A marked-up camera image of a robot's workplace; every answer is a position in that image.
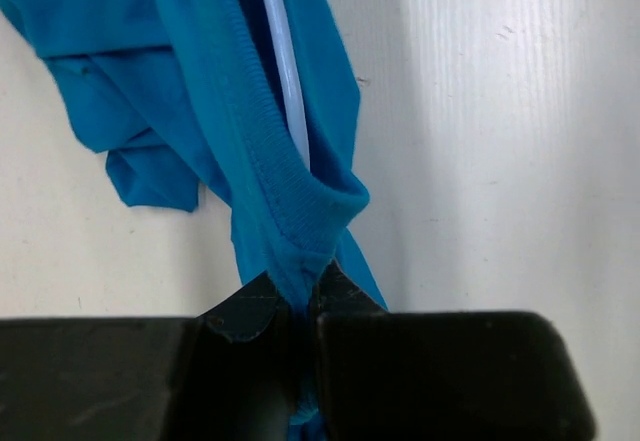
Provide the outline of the blue t shirt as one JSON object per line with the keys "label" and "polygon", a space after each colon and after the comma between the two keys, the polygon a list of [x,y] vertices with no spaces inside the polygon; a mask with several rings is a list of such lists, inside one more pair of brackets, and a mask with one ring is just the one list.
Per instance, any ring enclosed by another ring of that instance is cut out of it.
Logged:
{"label": "blue t shirt", "polygon": [[311,170],[285,119],[263,0],[1,0],[53,75],[74,133],[105,153],[130,206],[232,211],[242,287],[266,276],[289,309],[284,440],[332,440],[315,381],[314,290],[336,264],[383,307],[348,231],[368,193],[352,173],[358,87],[326,0],[284,0]]}

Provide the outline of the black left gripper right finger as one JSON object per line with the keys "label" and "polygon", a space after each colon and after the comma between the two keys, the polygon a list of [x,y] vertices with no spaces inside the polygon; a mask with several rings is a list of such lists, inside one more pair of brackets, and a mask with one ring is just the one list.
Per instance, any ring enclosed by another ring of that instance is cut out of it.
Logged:
{"label": "black left gripper right finger", "polygon": [[332,440],[596,437],[568,349],[536,313],[391,313],[336,264],[310,307]]}

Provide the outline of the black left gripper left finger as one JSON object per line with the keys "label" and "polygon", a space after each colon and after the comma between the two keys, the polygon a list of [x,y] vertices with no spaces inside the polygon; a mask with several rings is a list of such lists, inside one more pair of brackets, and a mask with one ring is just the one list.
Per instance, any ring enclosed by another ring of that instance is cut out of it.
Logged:
{"label": "black left gripper left finger", "polygon": [[5,319],[5,440],[283,440],[289,309],[260,276],[197,317]]}

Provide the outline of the light blue wire hanger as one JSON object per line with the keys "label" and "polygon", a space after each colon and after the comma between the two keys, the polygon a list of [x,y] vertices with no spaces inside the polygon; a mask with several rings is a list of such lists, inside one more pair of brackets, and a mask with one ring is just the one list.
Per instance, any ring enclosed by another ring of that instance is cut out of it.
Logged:
{"label": "light blue wire hanger", "polygon": [[304,99],[284,0],[263,0],[280,78],[285,119],[304,166],[311,170]]}

